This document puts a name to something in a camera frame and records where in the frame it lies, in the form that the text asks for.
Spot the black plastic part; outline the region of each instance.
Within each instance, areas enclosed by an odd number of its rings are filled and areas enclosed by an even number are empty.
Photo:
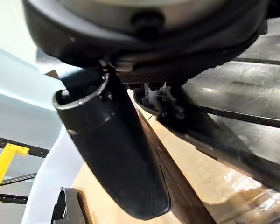
[[[195,104],[182,87],[168,87],[156,98],[142,98],[134,92],[136,102],[177,137],[197,150],[223,161],[252,176],[265,186],[280,191],[280,164],[255,155],[224,123],[213,120]]]
[[[165,18],[158,12],[145,12],[132,18],[136,36],[145,41],[159,37],[164,31]]]
[[[12,141],[12,140],[8,140],[8,139],[4,139],[4,138],[0,137],[0,148],[4,148],[7,143],[29,148],[28,155],[45,158],[47,156],[47,154],[49,153],[49,150],[44,149],[44,148],[39,148],[39,147],[23,144],[23,143],[20,143],[17,141]]]
[[[61,188],[54,206],[51,224],[86,224],[77,189]]]
[[[231,0],[194,24],[144,41],[98,27],[57,1],[23,3],[31,36],[44,52],[84,68],[94,59],[110,60],[115,67],[124,62],[132,70],[119,76],[128,84],[189,79],[230,61],[258,37],[268,7],[268,0]]]
[[[85,162],[114,201],[131,216],[148,220],[170,210],[160,166],[135,108],[113,73],[92,94],[54,106]]]
[[[0,201],[3,203],[27,204],[27,200],[26,196],[0,194]]]

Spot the wooden surface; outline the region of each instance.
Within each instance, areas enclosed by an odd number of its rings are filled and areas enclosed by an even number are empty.
[[[207,213],[201,206],[201,202],[195,198],[193,189],[215,221],[220,224],[265,224],[267,220],[274,220],[280,216],[280,193],[266,189],[253,179],[200,153],[193,145],[177,138],[164,128],[155,117],[144,111],[141,112],[170,155],[168,157],[165,153],[162,160],[172,158],[180,169],[180,173],[176,170],[166,170],[165,173],[183,183],[178,184],[180,187],[175,191],[182,191],[182,193],[175,196],[176,207],[172,212],[146,222],[136,220],[126,214],[108,196],[92,172],[84,165],[73,187],[84,192],[94,224],[213,223],[209,217],[203,222],[199,222],[199,218],[196,221],[196,217],[205,216]],[[172,182],[168,185],[174,189],[176,183]]]

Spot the reflective metal surface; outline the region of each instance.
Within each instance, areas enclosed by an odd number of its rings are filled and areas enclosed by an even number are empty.
[[[236,119],[280,127],[280,65],[230,62],[183,88],[207,112],[233,112],[240,117]]]
[[[280,65],[280,35],[261,35],[236,60]]]
[[[280,18],[268,20],[268,33],[280,35]]]

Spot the plastic wrap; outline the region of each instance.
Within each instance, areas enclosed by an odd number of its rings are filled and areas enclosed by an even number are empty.
[[[264,187],[260,182],[236,171],[226,173],[224,180],[235,194],[242,197],[233,214],[227,214],[222,224],[279,224],[280,192]]]

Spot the black metal bar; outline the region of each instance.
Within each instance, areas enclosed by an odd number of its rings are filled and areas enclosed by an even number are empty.
[[[27,148],[29,148],[28,154],[33,155],[33,156],[37,156],[37,157],[45,158],[47,156],[47,154],[49,153],[49,150],[44,149],[44,148],[39,148],[39,147],[36,147],[36,146],[27,145],[27,144],[23,144],[23,143],[20,143],[20,142],[17,142],[17,141],[12,141],[12,140],[4,139],[4,138],[0,137],[0,148],[4,148],[7,143],[27,147]]]
[[[34,179],[36,177],[36,174],[37,173],[27,174],[27,175],[18,176],[18,177],[10,178],[10,179],[7,179],[7,180],[3,180],[0,184],[0,186]]]
[[[0,201],[3,203],[27,204],[27,200],[26,196],[0,194]]]

